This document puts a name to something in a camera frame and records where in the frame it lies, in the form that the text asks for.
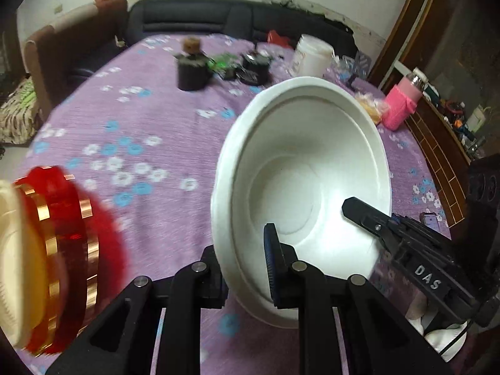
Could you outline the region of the red plate with sticker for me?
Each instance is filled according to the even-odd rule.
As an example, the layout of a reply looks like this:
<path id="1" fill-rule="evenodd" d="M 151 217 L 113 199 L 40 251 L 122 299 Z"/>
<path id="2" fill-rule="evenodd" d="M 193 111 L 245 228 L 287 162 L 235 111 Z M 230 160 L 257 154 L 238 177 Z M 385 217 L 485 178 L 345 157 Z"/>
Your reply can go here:
<path id="1" fill-rule="evenodd" d="M 114 219 L 75 176 L 34 167 L 16 180 L 42 249 L 44 313 L 26 345 L 32 355 L 65 350 L 121 289 L 125 255 Z"/>

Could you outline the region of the white foam bowl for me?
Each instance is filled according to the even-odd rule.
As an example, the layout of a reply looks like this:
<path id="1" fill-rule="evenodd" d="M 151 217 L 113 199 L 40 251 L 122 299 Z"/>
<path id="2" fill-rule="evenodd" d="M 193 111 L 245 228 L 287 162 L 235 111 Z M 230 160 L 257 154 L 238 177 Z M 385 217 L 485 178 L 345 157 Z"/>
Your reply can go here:
<path id="1" fill-rule="evenodd" d="M 326 275 L 373 273 L 381 246 L 343 216 L 350 197 L 392 211 L 385 147 L 358 101 L 313 77 L 260 92 L 225 138 L 211 197 L 215 254 L 231 294 L 249 314 L 274 327 L 298 325 L 296 311 L 279 310 L 271 299 L 267 223 Z"/>
<path id="2" fill-rule="evenodd" d="M 427 306 L 418 306 L 413 303 L 407 310 L 405 318 L 445 362 L 450 362 L 462 349 L 467 338 L 470 322 L 451 324 L 447 328 L 433 330 L 424 335 L 425 329 L 422 320 L 426 311 Z"/>

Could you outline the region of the cream plastic bowl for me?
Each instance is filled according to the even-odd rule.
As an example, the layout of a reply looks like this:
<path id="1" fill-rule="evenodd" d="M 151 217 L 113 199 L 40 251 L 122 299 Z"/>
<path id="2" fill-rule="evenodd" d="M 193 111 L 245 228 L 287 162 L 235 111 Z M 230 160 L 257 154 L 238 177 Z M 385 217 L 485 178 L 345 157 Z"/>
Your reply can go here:
<path id="1" fill-rule="evenodd" d="M 1 182 L 1 328 L 10 344 L 24 348 L 44 318 L 45 262 L 20 193 Z"/>

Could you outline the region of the bag of yellow food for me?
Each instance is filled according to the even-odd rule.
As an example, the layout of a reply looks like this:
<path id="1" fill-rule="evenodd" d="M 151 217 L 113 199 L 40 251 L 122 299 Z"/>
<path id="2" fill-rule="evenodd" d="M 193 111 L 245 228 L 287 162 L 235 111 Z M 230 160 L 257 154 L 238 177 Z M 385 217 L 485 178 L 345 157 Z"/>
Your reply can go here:
<path id="1" fill-rule="evenodd" d="M 389 105 L 384 100 L 375 98 L 371 93 L 356 92 L 354 98 L 367 112 L 375 125 L 381 123 L 389 110 Z"/>

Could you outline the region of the pink sleeved thermos bottle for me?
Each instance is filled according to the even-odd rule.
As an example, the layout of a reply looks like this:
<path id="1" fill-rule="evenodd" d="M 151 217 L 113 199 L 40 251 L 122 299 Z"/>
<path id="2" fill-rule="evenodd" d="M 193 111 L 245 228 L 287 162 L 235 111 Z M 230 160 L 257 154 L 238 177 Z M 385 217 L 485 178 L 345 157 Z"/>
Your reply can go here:
<path id="1" fill-rule="evenodd" d="M 414 68 L 392 87 L 385 98 L 388 109 L 382 117 L 382 124 L 388 130 L 397 130 L 415 113 L 427 84 L 427 76 L 419 68 Z"/>

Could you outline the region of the white plastic jar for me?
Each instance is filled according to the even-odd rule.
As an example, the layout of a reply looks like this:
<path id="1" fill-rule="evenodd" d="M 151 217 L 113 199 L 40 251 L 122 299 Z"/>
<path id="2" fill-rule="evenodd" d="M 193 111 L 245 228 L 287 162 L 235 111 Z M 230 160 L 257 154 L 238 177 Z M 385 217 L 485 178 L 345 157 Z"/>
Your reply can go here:
<path id="1" fill-rule="evenodd" d="M 322 78 L 331 66 L 335 50 L 329 43 L 311 35 L 302 34 L 290 67 L 293 77 Z"/>

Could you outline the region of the green snack packet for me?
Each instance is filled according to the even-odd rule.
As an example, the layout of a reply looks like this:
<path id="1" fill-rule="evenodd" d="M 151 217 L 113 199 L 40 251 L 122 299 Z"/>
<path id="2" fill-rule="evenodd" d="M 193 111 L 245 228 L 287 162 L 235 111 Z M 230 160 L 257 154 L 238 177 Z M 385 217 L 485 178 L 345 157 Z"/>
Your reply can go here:
<path id="1" fill-rule="evenodd" d="M 235 80 L 237 69 L 241 67 L 241 59 L 238 55 L 224 52 L 210 57 L 207 65 L 210 72 L 221 80 Z"/>

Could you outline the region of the purple floral tablecloth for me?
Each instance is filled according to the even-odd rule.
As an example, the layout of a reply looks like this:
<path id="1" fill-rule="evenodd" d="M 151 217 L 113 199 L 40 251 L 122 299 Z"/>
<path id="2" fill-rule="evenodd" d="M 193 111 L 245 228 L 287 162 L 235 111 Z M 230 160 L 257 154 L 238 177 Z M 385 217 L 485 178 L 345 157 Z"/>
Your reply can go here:
<path id="1" fill-rule="evenodd" d="M 60 166 L 111 214 L 99 268 L 99 309 L 138 275 L 173 275 L 211 244 L 210 197 L 225 136 L 266 87 L 213 78 L 198 92 L 177 88 L 181 37 L 133 45 L 52 110 L 15 175 Z M 389 162 L 393 210 L 437 214 L 450 237 L 418 141 L 404 126 L 377 127 Z M 223 310 L 202 312 L 202 374 L 297 374 L 298 332 L 253 318 L 231 295 Z"/>

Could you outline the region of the black leather sofa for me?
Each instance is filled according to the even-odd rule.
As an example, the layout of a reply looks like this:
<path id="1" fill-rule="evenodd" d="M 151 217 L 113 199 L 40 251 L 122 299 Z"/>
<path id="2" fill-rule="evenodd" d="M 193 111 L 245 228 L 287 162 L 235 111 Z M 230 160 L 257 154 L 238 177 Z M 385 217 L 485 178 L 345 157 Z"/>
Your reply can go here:
<path id="1" fill-rule="evenodd" d="M 119 39 L 131 47 L 155 35 L 223 34 L 263 43 L 270 31 L 286 37 L 292 47 L 301 35 L 308 34 L 332 45 L 341 57 L 355 58 L 358 53 L 350 27 L 323 14 L 293 8 L 290 1 L 141 0 L 129 11 Z"/>

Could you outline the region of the black grinder with wooden knob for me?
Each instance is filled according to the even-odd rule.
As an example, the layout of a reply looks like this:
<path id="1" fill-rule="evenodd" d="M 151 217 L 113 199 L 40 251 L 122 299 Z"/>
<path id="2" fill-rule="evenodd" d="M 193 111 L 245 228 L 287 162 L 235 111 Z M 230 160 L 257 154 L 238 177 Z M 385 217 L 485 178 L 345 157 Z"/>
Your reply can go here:
<path id="1" fill-rule="evenodd" d="M 203 52 L 201 39 L 185 37 L 181 40 L 181 52 L 175 55 L 177 87 L 184 92 L 204 89 L 212 77 L 211 59 Z"/>

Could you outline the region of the patterned cushion seat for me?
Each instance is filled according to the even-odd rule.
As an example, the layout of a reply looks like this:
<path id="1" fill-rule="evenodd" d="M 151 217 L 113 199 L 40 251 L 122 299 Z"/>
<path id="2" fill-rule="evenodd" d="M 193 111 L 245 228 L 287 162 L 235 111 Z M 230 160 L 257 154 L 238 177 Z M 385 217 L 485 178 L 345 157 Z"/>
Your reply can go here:
<path id="1" fill-rule="evenodd" d="M 31 77 L 22 80 L 1 106 L 1 144 L 24 145 L 41 125 L 41 110 Z"/>

